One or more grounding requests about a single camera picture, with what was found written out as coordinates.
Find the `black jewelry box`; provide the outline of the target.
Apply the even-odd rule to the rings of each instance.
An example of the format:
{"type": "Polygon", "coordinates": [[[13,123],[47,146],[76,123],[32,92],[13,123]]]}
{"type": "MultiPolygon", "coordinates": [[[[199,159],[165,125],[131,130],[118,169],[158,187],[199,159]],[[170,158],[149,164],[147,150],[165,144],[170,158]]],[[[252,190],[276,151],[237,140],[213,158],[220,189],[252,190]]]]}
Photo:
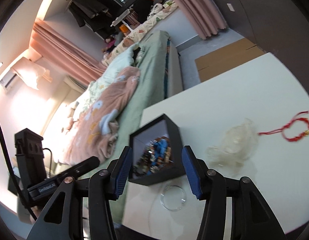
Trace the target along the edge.
{"type": "Polygon", "coordinates": [[[129,182],[150,186],[185,174],[179,127],[163,114],[129,136],[132,168],[129,182]]]}

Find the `blue fabric flower jewelry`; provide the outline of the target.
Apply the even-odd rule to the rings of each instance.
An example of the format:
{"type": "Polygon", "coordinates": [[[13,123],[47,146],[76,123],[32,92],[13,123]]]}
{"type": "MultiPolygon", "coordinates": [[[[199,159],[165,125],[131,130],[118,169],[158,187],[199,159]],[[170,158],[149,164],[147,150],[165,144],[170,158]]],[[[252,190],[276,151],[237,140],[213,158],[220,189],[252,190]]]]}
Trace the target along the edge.
{"type": "Polygon", "coordinates": [[[151,150],[151,162],[163,162],[165,159],[165,153],[169,147],[169,139],[167,137],[161,137],[153,140],[151,150]]]}

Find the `pink patterned blanket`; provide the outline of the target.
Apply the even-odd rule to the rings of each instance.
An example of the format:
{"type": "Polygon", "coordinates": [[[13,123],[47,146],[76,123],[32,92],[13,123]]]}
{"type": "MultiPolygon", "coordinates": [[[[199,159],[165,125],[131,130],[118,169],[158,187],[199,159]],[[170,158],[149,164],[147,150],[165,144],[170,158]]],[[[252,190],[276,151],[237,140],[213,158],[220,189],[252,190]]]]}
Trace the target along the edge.
{"type": "Polygon", "coordinates": [[[137,67],[124,68],[85,113],[76,121],[70,118],[60,163],[76,165],[93,156],[104,163],[113,155],[119,130],[116,118],[132,98],[139,78],[137,67]]]}

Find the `white organza pouch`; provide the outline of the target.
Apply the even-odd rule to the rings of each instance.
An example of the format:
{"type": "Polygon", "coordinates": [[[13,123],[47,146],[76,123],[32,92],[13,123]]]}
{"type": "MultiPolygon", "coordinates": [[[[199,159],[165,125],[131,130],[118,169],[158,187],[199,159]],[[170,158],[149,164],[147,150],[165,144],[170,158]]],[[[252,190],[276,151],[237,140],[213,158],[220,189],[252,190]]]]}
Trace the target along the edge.
{"type": "Polygon", "coordinates": [[[207,148],[207,163],[220,172],[236,176],[255,153],[258,140],[255,123],[245,119],[227,130],[219,145],[207,148]]]}

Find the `brown cardboard sheet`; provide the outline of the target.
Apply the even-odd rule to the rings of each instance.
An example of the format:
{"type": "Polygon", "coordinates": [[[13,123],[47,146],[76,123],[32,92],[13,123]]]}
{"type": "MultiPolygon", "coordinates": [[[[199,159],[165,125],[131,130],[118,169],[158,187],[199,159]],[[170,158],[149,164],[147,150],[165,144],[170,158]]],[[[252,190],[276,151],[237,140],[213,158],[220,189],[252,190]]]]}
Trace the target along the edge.
{"type": "Polygon", "coordinates": [[[242,38],[195,59],[199,79],[207,81],[263,54],[265,52],[257,44],[242,38]]]}

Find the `light green pillow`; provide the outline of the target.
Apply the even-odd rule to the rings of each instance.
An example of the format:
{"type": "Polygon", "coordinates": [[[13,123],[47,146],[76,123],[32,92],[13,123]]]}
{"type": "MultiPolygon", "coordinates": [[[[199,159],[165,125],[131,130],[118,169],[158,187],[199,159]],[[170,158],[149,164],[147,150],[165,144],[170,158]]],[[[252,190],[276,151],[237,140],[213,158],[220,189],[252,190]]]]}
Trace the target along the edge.
{"type": "Polygon", "coordinates": [[[92,98],[101,95],[101,93],[115,81],[118,74],[124,68],[134,66],[134,51],[139,48],[139,43],[135,43],[118,55],[107,67],[104,74],[96,81],[90,83],[87,89],[89,97],[92,98]]]}

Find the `green bed sheet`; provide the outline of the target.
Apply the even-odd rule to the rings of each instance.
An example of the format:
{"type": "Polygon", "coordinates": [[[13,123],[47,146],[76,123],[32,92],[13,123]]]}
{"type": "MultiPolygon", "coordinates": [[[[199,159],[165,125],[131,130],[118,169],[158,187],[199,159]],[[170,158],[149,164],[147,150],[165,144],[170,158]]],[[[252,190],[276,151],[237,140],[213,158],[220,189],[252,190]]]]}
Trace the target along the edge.
{"type": "Polygon", "coordinates": [[[143,40],[136,58],[140,70],[138,86],[129,103],[117,118],[118,140],[110,160],[119,157],[123,148],[129,145],[129,136],[140,127],[142,112],[147,107],[165,99],[164,79],[167,75],[166,55],[170,35],[165,31],[155,31],[143,40]]]}

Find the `pink curtain left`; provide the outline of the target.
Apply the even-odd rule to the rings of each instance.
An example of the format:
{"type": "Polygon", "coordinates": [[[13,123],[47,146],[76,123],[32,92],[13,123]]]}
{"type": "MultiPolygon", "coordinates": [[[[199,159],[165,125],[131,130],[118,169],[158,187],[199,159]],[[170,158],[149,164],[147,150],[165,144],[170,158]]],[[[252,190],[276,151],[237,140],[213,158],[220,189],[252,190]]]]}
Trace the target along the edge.
{"type": "Polygon", "coordinates": [[[33,24],[29,46],[84,85],[97,80],[107,69],[38,18],[33,24]]]}

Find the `pink curtain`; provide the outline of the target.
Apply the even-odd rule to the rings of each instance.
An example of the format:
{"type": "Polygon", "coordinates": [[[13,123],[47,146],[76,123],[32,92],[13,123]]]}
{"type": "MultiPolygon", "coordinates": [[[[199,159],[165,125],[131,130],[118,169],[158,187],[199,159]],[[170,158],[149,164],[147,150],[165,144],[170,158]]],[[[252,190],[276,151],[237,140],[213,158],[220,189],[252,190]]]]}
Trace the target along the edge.
{"type": "Polygon", "coordinates": [[[201,39],[218,34],[227,23],[213,0],[174,0],[201,39]]]}
{"type": "Polygon", "coordinates": [[[107,69],[38,18],[33,24],[29,46],[84,85],[97,80],[107,69]]]}

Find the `floral window seat cushion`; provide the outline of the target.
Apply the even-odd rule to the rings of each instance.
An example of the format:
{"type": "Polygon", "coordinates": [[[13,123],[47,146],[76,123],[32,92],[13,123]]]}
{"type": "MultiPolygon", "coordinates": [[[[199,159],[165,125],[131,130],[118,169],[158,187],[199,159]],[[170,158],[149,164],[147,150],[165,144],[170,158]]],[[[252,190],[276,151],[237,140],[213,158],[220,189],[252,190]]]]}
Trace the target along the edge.
{"type": "Polygon", "coordinates": [[[101,61],[108,66],[118,55],[123,53],[131,45],[140,42],[146,34],[161,20],[164,20],[178,8],[174,0],[168,0],[164,4],[157,3],[147,17],[147,20],[128,34],[115,48],[101,61]]]}

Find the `pink curtain right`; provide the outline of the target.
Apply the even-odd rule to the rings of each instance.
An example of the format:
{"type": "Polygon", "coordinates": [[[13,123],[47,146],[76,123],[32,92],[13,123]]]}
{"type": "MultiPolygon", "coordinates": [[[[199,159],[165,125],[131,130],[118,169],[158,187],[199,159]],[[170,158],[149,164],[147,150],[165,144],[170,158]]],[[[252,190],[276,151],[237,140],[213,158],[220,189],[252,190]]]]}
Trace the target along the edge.
{"type": "Polygon", "coordinates": [[[213,0],[174,0],[201,39],[218,34],[227,23],[213,0]]]}

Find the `wall air conditioner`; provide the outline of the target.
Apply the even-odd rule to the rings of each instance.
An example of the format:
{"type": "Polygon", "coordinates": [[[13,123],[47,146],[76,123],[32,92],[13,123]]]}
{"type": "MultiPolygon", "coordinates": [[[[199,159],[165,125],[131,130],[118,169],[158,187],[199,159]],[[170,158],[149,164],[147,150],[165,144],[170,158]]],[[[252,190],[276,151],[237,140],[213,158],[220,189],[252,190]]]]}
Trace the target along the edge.
{"type": "Polygon", "coordinates": [[[0,85],[5,91],[8,91],[12,88],[17,79],[18,75],[14,71],[9,70],[0,80],[0,85]]]}

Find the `white wall socket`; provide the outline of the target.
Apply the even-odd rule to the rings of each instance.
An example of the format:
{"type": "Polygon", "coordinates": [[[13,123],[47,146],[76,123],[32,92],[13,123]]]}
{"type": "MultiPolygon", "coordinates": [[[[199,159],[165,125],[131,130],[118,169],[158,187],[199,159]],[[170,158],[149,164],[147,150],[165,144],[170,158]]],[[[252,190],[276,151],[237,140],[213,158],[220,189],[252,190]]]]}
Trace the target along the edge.
{"type": "Polygon", "coordinates": [[[235,9],[234,9],[234,7],[232,6],[231,3],[227,3],[227,6],[228,6],[230,11],[235,12],[235,9]]]}

